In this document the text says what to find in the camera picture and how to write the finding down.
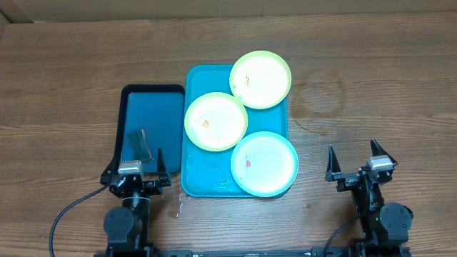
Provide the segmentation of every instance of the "green-rimmed plate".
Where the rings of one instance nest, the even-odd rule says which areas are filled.
[[[229,94],[204,94],[187,109],[184,128],[196,146],[207,151],[224,151],[243,138],[248,114],[243,104]]]
[[[291,83],[287,63],[269,51],[245,54],[230,72],[232,94],[253,109],[267,109],[279,104],[287,96]]]

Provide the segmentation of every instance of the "wall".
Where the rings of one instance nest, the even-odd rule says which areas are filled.
[[[0,40],[1,36],[3,36],[3,31],[5,30],[7,24],[9,24],[9,22],[5,19],[3,15],[0,14]]]
[[[456,0],[16,0],[16,10],[12,1],[0,3],[14,22],[457,11]]]

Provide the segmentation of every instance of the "white plate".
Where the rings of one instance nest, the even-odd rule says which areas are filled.
[[[231,173],[237,184],[252,195],[277,196],[295,180],[298,156],[291,143],[277,133],[253,133],[233,150]]]
[[[232,94],[253,109],[279,104],[291,88],[291,70],[277,54],[254,51],[242,56],[230,72]]]
[[[243,138],[248,128],[248,114],[243,104],[229,94],[204,94],[187,109],[184,128],[198,147],[224,151]]]

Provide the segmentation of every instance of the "wooden table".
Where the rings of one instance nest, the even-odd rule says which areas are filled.
[[[307,249],[355,216],[324,181],[327,147],[354,171],[378,142],[399,162],[382,186],[410,207],[415,256],[457,251],[457,14],[404,13],[8,25],[0,44],[0,256],[49,256],[59,211],[100,187],[127,84],[185,84],[197,64],[265,49],[293,74],[290,141],[300,171],[277,199],[188,198],[179,177],[155,197],[161,249]],[[108,191],[57,226],[57,256],[106,247]],[[179,206],[181,213],[177,218]],[[343,245],[358,226],[338,236]]]

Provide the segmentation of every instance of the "plate rim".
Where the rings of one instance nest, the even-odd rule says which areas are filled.
[[[208,147],[208,146],[198,142],[189,133],[189,115],[187,115],[187,114],[191,113],[195,109],[195,107],[199,104],[199,102],[202,102],[203,100],[206,100],[206,99],[209,99],[209,98],[212,98],[212,97],[217,97],[217,96],[234,102],[235,105],[237,105],[240,108],[241,113],[242,113],[242,115],[243,115],[243,117],[244,117],[246,122],[244,124],[243,133],[240,135],[240,137],[234,143],[232,143],[232,144],[230,144],[228,146],[225,146],[225,147],[221,147],[221,148],[211,148],[211,147]],[[187,108],[186,113],[184,114],[184,130],[186,131],[186,135],[191,140],[191,142],[194,143],[199,148],[202,148],[203,150],[206,150],[206,151],[225,151],[225,150],[228,150],[228,149],[234,147],[237,143],[239,143],[243,139],[244,135],[246,135],[246,132],[248,130],[248,113],[247,113],[246,108],[244,107],[244,105],[241,103],[241,101],[239,99],[237,99],[235,96],[232,96],[230,94],[223,93],[223,92],[207,93],[207,94],[204,94],[202,96],[199,96]]]
[[[244,145],[243,141],[250,141],[254,138],[257,138],[259,136],[268,136],[268,137],[271,137],[271,138],[276,138],[278,139],[280,142],[284,143],[287,148],[289,148],[291,151],[292,151],[292,154],[293,154],[293,159],[295,161],[295,164],[296,164],[296,168],[294,170],[294,174],[292,175],[292,178],[290,180],[289,185],[282,188],[281,190],[279,191],[275,191],[273,193],[255,193],[253,192],[252,190],[246,188],[244,185],[241,184],[241,182],[239,181],[238,177],[235,176],[235,156],[236,154],[239,152],[239,149],[241,148],[242,145]],[[291,186],[292,184],[294,183],[297,175],[298,175],[298,170],[299,170],[299,164],[298,164],[298,154],[295,150],[295,148],[292,146],[292,143],[287,140],[286,138],[284,138],[282,135],[280,134],[277,134],[277,133],[274,133],[274,132],[270,132],[270,131],[259,131],[259,132],[255,132],[255,133],[252,133],[250,135],[247,135],[246,137],[243,138],[243,140],[241,140],[235,147],[235,149],[233,150],[233,153],[231,154],[231,158],[230,158],[230,170],[231,170],[231,175],[233,176],[233,179],[235,180],[236,184],[238,184],[239,187],[241,187],[241,189],[243,189],[245,192],[253,195],[253,196],[258,196],[258,197],[274,197],[274,196],[278,196],[278,195],[281,195],[282,193],[284,193],[285,191],[287,191]]]
[[[287,90],[284,92],[284,94],[281,96],[281,98],[279,98],[278,101],[276,101],[275,103],[273,104],[270,104],[268,106],[254,106],[254,105],[251,105],[251,104],[247,104],[245,101],[243,101],[243,99],[240,98],[239,95],[237,95],[235,93],[235,89],[233,88],[233,76],[235,74],[235,70],[237,70],[237,68],[243,63],[245,62],[247,59],[249,58],[252,58],[252,57],[257,57],[257,56],[267,56],[267,57],[270,57],[272,59],[274,59],[275,61],[279,62],[280,65],[282,65],[282,67],[285,68],[286,72],[287,72],[287,79],[288,79],[288,85],[287,85]],[[275,106],[276,104],[279,104],[281,103],[281,101],[283,101],[283,99],[286,98],[287,94],[289,93],[289,91],[291,90],[291,85],[292,85],[292,73],[291,73],[291,68],[288,66],[288,64],[286,63],[286,61],[284,61],[284,59],[282,57],[280,57],[278,54],[275,54],[273,52],[270,52],[270,51],[265,51],[265,50],[258,50],[258,51],[252,51],[250,53],[247,53],[245,55],[243,55],[241,58],[239,58],[235,64],[233,65],[232,69],[230,70],[230,77],[228,79],[228,82],[230,84],[230,91],[231,93],[235,96],[235,98],[239,99],[243,105],[249,107],[249,108],[253,108],[253,109],[268,109],[268,108],[271,108],[273,106]]]

